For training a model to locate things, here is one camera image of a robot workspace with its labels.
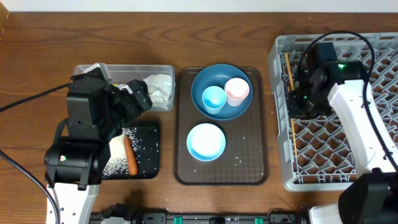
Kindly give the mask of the white rice pile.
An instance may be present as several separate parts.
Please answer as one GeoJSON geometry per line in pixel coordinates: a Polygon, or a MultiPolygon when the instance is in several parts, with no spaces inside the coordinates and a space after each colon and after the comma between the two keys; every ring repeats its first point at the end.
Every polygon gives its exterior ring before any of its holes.
{"type": "Polygon", "coordinates": [[[146,148],[144,147],[144,140],[139,136],[139,128],[123,128],[122,134],[112,138],[109,143],[111,157],[106,164],[103,171],[103,179],[132,179],[132,178],[146,178],[148,172],[144,165],[146,160],[144,153],[146,148]],[[129,173],[128,162],[129,157],[127,156],[126,147],[124,145],[124,139],[127,137],[131,145],[131,152],[136,160],[137,174],[132,175],[129,173]]]}

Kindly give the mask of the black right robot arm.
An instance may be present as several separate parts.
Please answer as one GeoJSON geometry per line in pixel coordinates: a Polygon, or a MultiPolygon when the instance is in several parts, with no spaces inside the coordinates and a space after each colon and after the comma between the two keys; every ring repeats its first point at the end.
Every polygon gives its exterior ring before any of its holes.
{"type": "Polygon", "coordinates": [[[311,44],[289,92],[291,118],[336,113],[353,154],[356,181],[336,203],[309,210],[311,223],[397,223],[397,148],[374,103],[370,70],[342,62],[334,45],[311,44]]]}

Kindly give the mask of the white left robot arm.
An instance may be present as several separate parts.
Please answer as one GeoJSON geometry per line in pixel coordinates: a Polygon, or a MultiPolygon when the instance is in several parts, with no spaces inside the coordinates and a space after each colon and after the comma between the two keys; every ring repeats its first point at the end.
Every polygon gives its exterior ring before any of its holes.
{"type": "Polygon", "coordinates": [[[71,80],[68,118],[58,124],[44,158],[51,195],[47,223],[89,222],[111,156],[110,141],[122,133],[124,123],[152,107],[142,80],[133,79],[119,89],[101,67],[91,67],[71,80]]]}

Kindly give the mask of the white napkin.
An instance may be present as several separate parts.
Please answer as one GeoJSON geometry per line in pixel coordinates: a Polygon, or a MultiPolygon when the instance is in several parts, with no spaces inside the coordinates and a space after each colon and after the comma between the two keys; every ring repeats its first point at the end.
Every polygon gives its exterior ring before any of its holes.
{"type": "Polygon", "coordinates": [[[172,77],[165,74],[151,75],[144,79],[149,96],[155,103],[168,102],[172,93],[172,77]]]}

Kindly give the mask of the foil snack wrapper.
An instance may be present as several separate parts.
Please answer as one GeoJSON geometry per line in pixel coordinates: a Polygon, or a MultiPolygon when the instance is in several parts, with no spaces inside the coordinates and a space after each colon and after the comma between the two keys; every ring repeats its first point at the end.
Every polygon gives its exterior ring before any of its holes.
{"type": "Polygon", "coordinates": [[[127,84],[114,84],[115,87],[119,88],[120,90],[127,90],[129,94],[132,93],[131,88],[127,84]]]}

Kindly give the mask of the light blue cup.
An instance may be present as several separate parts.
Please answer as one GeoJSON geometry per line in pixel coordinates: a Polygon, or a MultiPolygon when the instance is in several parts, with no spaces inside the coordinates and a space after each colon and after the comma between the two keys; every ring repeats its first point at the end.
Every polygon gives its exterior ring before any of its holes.
{"type": "Polygon", "coordinates": [[[226,104],[226,93],[218,86],[209,86],[202,94],[205,110],[209,114],[218,114],[226,104]]]}

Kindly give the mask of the orange carrot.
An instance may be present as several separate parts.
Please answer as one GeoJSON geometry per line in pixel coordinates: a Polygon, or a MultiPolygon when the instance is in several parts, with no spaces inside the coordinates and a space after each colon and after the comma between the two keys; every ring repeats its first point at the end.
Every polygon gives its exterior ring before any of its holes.
{"type": "Polygon", "coordinates": [[[127,168],[129,175],[131,176],[137,175],[138,166],[128,135],[124,136],[124,148],[126,153],[127,168]]]}

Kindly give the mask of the pink cup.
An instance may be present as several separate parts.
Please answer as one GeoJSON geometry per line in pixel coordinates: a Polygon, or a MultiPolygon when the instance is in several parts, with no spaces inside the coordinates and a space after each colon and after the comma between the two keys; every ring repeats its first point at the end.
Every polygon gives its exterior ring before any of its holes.
{"type": "Polygon", "coordinates": [[[232,78],[224,86],[227,103],[230,106],[239,106],[250,92],[249,84],[242,78],[232,78]]]}

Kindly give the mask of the wooden chopstick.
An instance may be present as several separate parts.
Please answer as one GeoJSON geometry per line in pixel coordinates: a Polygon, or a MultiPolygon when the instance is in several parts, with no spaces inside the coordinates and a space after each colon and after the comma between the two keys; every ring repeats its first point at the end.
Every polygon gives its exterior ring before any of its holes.
{"type": "Polygon", "coordinates": [[[298,158],[298,153],[297,153],[297,145],[296,145],[295,123],[294,123],[294,119],[293,118],[290,119],[290,124],[291,124],[291,128],[292,128],[293,148],[294,148],[294,152],[295,152],[295,157],[297,159],[298,158]]]}
{"type": "Polygon", "coordinates": [[[286,65],[287,65],[287,72],[288,72],[288,76],[289,76],[290,88],[291,88],[292,91],[294,91],[295,90],[295,86],[294,86],[294,80],[293,80],[293,76],[292,76],[292,71],[291,71],[291,66],[290,66],[288,53],[285,53],[284,57],[285,57],[286,65]]]}

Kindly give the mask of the light blue bowl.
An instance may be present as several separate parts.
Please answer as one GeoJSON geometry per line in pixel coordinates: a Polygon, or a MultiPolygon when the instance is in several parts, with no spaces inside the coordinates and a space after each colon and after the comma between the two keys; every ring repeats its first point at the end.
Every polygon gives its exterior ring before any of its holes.
{"type": "Polygon", "coordinates": [[[210,162],[226,148],[224,132],[214,124],[202,123],[192,128],[186,140],[187,150],[196,160],[210,162]]]}

